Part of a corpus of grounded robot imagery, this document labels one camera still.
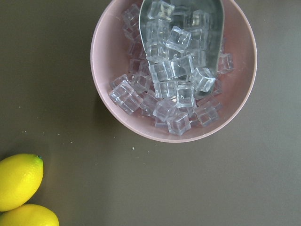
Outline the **metal ice scoop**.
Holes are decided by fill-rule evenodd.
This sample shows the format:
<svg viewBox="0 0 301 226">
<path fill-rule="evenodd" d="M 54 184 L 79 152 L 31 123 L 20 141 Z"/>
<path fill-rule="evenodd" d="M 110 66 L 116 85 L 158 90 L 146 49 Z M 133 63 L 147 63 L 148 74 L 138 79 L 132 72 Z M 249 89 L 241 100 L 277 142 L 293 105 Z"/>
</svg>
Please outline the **metal ice scoop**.
<svg viewBox="0 0 301 226">
<path fill-rule="evenodd" d="M 166 47 L 173 26 L 191 32 L 183 53 Z M 139 28 L 155 90 L 160 85 L 189 85 L 196 99 L 212 94 L 223 27 L 220 0 L 144 0 Z"/>
</svg>

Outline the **yellow lemon upper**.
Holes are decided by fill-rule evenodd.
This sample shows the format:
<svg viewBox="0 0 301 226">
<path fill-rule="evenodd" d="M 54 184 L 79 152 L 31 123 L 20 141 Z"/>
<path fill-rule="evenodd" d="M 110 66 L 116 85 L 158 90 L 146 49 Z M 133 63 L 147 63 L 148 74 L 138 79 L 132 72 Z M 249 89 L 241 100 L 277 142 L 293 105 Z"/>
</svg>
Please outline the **yellow lemon upper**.
<svg viewBox="0 0 301 226">
<path fill-rule="evenodd" d="M 36 154 L 20 153 L 0 161 L 0 210 L 5 212 L 26 203 L 38 190 L 44 164 Z"/>
</svg>

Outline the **pink plastic bowl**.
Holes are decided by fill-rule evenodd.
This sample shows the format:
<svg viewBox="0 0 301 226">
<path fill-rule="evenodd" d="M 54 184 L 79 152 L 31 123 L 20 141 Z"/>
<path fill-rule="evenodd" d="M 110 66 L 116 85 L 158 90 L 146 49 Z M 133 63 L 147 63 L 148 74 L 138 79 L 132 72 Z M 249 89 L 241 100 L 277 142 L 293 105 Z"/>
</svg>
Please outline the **pink plastic bowl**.
<svg viewBox="0 0 301 226">
<path fill-rule="evenodd" d="M 212 124 L 196 126 L 181 136 L 156 128 L 152 118 L 139 113 L 127 114 L 109 98 L 110 81 L 128 71 L 129 58 L 121 18 L 122 12 L 132 5 L 130 0 L 113 0 L 104 10 L 91 42 L 90 62 L 95 87 L 111 114 L 129 130 L 151 140 L 166 143 L 184 143 L 205 138 L 225 127 L 247 101 L 256 77 L 257 49 L 251 26 L 238 4 L 225 0 L 225 51 L 232 54 L 234 69 L 221 75 L 222 93 L 217 96 L 222 104 L 219 119 Z"/>
</svg>

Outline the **yellow lemon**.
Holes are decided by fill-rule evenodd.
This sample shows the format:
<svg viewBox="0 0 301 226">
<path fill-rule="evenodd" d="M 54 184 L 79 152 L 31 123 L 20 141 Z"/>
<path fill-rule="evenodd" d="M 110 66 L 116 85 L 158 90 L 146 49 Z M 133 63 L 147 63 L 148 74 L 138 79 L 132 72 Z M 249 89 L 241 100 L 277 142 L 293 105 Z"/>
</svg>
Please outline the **yellow lemon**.
<svg viewBox="0 0 301 226">
<path fill-rule="evenodd" d="M 59 220 L 50 209 L 36 205 L 25 204 L 9 210 L 0 216 L 1 226 L 58 226 Z"/>
<path fill-rule="evenodd" d="M 38 190 L 44 164 L 36 154 L 20 153 L 0 161 L 0 210 L 5 212 L 26 203 Z"/>
</svg>

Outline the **yellow lemon lower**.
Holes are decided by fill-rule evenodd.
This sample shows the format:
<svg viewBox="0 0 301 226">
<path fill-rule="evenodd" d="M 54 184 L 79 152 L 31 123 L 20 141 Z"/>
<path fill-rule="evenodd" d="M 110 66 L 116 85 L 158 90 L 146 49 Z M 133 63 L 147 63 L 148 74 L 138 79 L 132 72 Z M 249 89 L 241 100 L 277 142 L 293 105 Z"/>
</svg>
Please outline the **yellow lemon lower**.
<svg viewBox="0 0 301 226">
<path fill-rule="evenodd" d="M 1 226 L 58 226 L 59 220 L 50 209 L 36 205 L 25 204 L 9 210 L 0 216 Z"/>
</svg>

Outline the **clear ice cube in scoop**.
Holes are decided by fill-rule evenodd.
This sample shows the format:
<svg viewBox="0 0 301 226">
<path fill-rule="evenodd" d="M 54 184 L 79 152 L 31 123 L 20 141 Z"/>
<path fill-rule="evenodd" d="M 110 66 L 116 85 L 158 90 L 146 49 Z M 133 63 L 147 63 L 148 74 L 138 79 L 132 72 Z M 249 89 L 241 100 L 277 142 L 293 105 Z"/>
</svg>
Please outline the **clear ice cube in scoop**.
<svg viewBox="0 0 301 226">
<path fill-rule="evenodd" d="M 183 53 L 188 48 L 190 40 L 191 32 L 173 26 L 166 41 L 166 47 Z"/>
</svg>

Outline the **clear ice cube bottom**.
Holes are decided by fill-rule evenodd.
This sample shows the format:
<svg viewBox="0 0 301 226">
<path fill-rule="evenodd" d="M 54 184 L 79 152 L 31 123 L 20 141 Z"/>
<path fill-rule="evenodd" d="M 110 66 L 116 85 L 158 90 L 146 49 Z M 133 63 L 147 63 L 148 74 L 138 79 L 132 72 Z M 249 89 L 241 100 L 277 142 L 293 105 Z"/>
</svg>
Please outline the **clear ice cube bottom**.
<svg viewBox="0 0 301 226">
<path fill-rule="evenodd" d="M 166 120 L 168 131 L 171 134 L 181 136 L 191 129 L 188 113 L 177 112 L 174 116 Z"/>
</svg>

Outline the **clear ice cube left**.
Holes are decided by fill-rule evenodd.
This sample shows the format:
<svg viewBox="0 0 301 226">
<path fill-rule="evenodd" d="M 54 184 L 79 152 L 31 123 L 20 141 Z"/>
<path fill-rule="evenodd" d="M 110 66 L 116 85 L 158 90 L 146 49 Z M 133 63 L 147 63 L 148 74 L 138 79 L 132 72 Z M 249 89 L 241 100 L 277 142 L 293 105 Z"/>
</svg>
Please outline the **clear ice cube left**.
<svg viewBox="0 0 301 226">
<path fill-rule="evenodd" d="M 123 80 L 116 86 L 109 93 L 109 97 L 117 106 L 129 115 L 138 110 L 143 102 L 143 99 L 126 80 Z"/>
</svg>

